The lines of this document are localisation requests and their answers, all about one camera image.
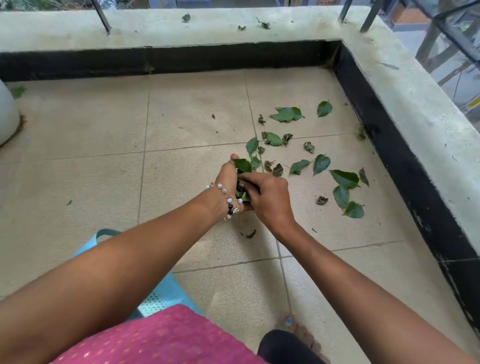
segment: white pot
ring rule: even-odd
[[[0,81],[0,145],[15,133],[19,124],[20,112],[9,89]]]

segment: turquoise stool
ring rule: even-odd
[[[120,231],[112,229],[101,229],[96,232],[96,234],[89,240],[85,245],[78,249],[73,257],[86,252],[88,249],[93,248],[97,245],[97,239],[100,236],[108,235],[115,236],[120,234]],[[196,304],[190,299],[190,297],[185,293],[185,291],[179,286],[175,278],[173,278],[172,272],[169,272],[162,281],[154,288],[152,293],[148,295],[147,298],[138,306],[138,308],[130,315],[128,320],[133,320],[136,318],[148,317],[154,313],[164,310],[167,307],[183,304],[190,308],[192,311],[199,315],[203,315]]]

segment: balcony floor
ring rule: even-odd
[[[359,121],[328,70],[22,84],[26,92],[17,102],[25,129],[0,149],[0,296],[69,259],[96,230],[125,230],[185,203],[215,180],[231,153],[247,157],[245,143],[261,131],[292,133],[288,147],[267,146],[262,159],[289,166],[327,154],[331,169],[364,167],[370,181],[351,192],[365,205],[365,217],[351,219],[333,199],[336,183],[328,172],[288,176],[285,168],[299,223],[480,358],[475,334],[373,146],[354,136]],[[333,112],[319,119],[322,100]],[[305,119],[268,118],[277,106],[298,106]],[[303,149],[306,141],[314,155]],[[316,205],[319,195],[330,201]],[[252,239],[240,234],[253,229]],[[174,271],[206,316],[252,350],[279,313],[291,310],[333,363],[368,362],[296,259],[253,213],[217,224]]]

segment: forearm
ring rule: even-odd
[[[397,298],[295,224],[278,234],[373,363],[475,363]]]
[[[220,191],[206,190],[2,301],[0,362],[46,363],[83,338],[124,321],[227,210]]]

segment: foot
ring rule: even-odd
[[[322,346],[318,341],[315,341],[313,335],[308,332],[305,326],[298,323],[297,319],[292,313],[283,313],[278,318],[276,327],[279,330],[291,332],[299,338],[311,351],[315,353],[325,364],[330,364],[330,360],[322,353]]]

